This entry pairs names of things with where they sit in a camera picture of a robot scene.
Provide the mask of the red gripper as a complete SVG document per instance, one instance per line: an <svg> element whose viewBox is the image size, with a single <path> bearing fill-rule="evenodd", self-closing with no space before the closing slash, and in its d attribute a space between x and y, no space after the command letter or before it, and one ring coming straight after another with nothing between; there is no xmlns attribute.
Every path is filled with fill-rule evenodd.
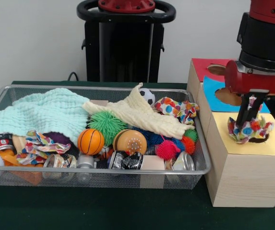
<svg viewBox="0 0 275 230"><path fill-rule="evenodd" d="M256 118L265 100L265 93L275 96L275 72L248 68L239 61L230 60L225 69L225 87L241 94L236 125L242 128L245 121Z"/></svg>

